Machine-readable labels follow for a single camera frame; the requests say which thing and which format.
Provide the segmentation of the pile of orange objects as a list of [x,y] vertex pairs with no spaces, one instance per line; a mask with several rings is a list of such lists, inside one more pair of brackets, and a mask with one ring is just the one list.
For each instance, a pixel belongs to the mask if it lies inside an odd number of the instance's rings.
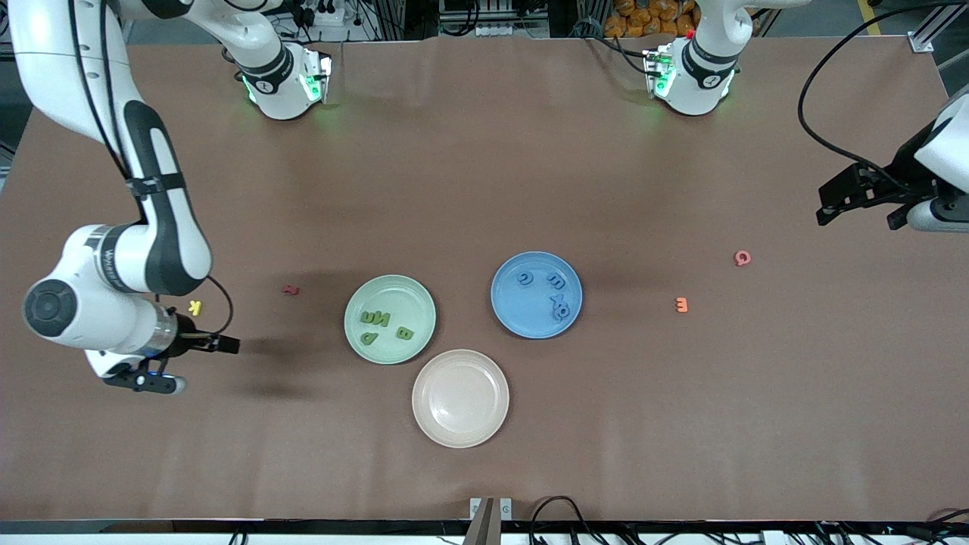
[[612,11],[603,22],[603,35],[639,38],[654,34],[689,37],[700,22],[695,0],[612,0]]

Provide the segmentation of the silver metal bracket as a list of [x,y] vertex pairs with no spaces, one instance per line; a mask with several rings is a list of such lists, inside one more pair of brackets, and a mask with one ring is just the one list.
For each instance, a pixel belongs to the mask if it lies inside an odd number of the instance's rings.
[[513,520],[511,499],[475,497],[469,501],[471,523],[463,545],[501,545],[502,523]]

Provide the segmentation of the aluminium frame profile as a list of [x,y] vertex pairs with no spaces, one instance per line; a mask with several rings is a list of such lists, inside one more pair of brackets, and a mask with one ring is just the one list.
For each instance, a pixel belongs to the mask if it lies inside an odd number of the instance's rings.
[[908,42],[913,53],[934,52],[932,41],[943,34],[955,21],[969,10],[969,0],[942,0],[931,5],[930,13],[916,26],[907,32]]

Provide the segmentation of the black table edge rail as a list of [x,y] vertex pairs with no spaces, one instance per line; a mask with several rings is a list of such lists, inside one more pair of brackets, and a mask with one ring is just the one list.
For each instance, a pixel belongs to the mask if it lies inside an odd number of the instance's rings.
[[[465,534],[470,523],[463,520],[65,520],[0,521],[0,534],[337,534],[457,536]],[[753,534],[778,530],[819,534],[867,534],[879,540],[889,536],[911,538],[969,538],[969,522],[813,522],[813,521],[592,521],[586,525],[597,534]]]

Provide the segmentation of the white power strip with plugs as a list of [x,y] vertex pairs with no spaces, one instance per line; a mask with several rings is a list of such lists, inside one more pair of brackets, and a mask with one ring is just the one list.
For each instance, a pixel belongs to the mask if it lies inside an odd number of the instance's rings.
[[343,0],[289,0],[299,27],[342,26],[346,18]]

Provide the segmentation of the blue plate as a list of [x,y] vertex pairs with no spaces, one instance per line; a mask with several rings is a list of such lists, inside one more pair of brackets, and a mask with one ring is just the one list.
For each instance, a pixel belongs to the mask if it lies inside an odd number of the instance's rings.
[[[529,286],[521,286],[516,281],[523,270],[534,275]],[[563,290],[555,290],[548,284],[547,277],[553,273],[566,279]],[[569,303],[571,314],[563,321],[553,318],[550,295],[555,293],[563,293]],[[584,286],[568,261],[550,252],[526,251],[499,266],[489,288],[489,300],[506,330],[520,338],[548,339],[564,334],[578,321],[584,308]]]

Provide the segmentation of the pale pink plate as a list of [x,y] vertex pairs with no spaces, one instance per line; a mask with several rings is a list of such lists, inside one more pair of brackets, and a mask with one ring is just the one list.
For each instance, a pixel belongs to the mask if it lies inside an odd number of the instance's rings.
[[432,357],[412,390],[419,430],[451,449],[478,447],[498,433],[511,406],[502,369],[481,352],[456,349]]

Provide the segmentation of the light green plate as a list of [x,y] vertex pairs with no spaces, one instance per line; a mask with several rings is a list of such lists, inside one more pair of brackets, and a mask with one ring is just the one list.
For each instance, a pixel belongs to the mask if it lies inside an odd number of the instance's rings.
[[[360,321],[363,311],[384,311],[391,314],[390,325],[366,324]],[[348,344],[361,358],[378,365],[392,366],[414,359],[432,341],[438,313],[429,290],[412,277],[384,275],[364,283],[350,297],[344,310],[344,335]],[[404,325],[414,331],[409,341],[397,338],[397,329]],[[363,346],[364,332],[378,332],[373,345]]]

